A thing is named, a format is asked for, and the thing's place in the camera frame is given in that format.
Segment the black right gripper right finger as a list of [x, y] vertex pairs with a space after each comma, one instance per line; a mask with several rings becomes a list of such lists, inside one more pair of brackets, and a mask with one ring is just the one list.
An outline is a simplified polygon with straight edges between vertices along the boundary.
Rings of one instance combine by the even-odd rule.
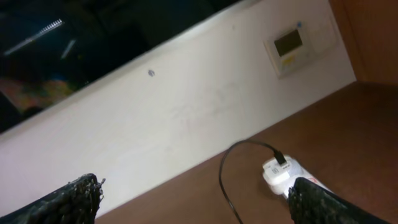
[[387, 223], [304, 177], [295, 180], [287, 202], [295, 224]]

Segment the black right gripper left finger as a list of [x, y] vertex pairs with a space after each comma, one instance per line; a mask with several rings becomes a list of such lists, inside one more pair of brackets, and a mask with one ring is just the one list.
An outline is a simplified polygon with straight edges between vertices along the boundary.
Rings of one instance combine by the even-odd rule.
[[94, 174], [85, 174], [1, 217], [1, 224], [94, 224], [104, 183]]

